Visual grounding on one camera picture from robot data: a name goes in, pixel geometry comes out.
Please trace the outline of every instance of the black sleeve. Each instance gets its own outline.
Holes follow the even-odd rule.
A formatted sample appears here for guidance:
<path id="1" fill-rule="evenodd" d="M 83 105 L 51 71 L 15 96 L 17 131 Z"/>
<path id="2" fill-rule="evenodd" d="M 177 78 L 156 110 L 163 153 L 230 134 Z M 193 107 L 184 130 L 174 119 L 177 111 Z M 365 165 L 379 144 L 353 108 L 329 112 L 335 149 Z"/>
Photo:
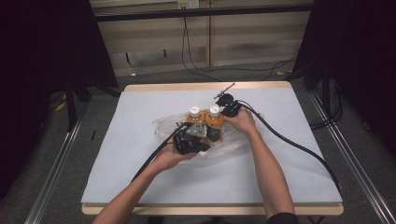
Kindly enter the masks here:
<path id="1" fill-rule="evenodd" d="M 298 218 L 292 213 L 278 213 L 268 218 L 267 224 L 298 224 Z"/>

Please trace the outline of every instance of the person's left hand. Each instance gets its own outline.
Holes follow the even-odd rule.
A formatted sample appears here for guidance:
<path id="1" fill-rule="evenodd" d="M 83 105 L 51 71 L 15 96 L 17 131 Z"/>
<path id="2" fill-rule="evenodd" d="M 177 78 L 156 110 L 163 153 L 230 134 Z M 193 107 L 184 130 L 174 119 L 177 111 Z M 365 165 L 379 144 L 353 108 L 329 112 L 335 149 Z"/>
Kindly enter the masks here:
<path id="1" fill-rule="evenodd" d="M 190 160 L 196 155 L 195 152 L 181 155 L 175 150 L 173 143 L 169 143 L 158 153 L 150 165 L 154 166 L 160 173 L 175 167 L 180 161 Z"/>

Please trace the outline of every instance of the table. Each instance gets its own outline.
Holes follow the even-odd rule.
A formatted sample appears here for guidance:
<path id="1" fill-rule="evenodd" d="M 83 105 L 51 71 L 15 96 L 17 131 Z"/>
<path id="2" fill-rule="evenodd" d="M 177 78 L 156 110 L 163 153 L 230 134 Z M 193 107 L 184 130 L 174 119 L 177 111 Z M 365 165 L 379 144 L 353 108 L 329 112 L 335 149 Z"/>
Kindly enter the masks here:
<path id="1" fill-rule="evenodd" d="M 215 103 L 213 97 L 230 85 L 181 83 L 126 87 L 92 167 L 81 200 L 83 213 L 97 215 L 129 184 L 144 160 L 161 143 L 153 134 L 154 119 L 188 111 L 192 104 L 210 107 Z M 289 82 L 237 82 L 228 93 L 251 104 L 275 130 L 322 157 Z M 342 199 L 330 175 L 316 159 L 269 132 L 262 135 L 284 170 L 297 215 L 343 213 Z M 133 214 L 264 215 L 248 149 L 219 163 L 205 162 L 191 160 L 157 176 Z"/>

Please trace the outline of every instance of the hand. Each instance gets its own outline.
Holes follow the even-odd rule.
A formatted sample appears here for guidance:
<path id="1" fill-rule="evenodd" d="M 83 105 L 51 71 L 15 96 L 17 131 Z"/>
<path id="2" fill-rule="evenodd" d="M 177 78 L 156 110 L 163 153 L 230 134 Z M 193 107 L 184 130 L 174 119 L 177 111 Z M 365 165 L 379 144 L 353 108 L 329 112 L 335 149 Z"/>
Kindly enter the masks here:
<path id="1" fill-rule="evenodd" d="M 158 173 L 169 170 L 175 167 L 180 161 L 190 160 L 195 157 L 197 153 L 192 152 L 185 155 L 178 153 L 173 143 L 166 145 L 155 157 L 155 159 L 150 164 L 157 170 Z"/>
<path id="2" fill-rule="evenodd" d="M 239 109 L 239 113 L 234 118 L 228 118 L 224 116 L 226 122 L 231 123 L 235 129 L 241 133 L 251 133 L 257 131 L 253 116 L 244 106 Z"/>

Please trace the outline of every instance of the person's right hand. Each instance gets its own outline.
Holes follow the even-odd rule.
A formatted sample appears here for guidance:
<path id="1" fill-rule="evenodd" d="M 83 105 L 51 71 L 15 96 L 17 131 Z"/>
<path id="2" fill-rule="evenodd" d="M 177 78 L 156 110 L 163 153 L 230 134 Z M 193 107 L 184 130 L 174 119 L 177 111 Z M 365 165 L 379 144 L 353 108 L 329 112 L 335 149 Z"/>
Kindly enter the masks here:
<path id="1" fill-rule="evenodd" d="M 241 133 L 248 134 L 257 131 L 253 116 L 244 106 L 239 109 L 236 117 L 228 118 L 224 116 L 224 120 L 231 123 Z"/>

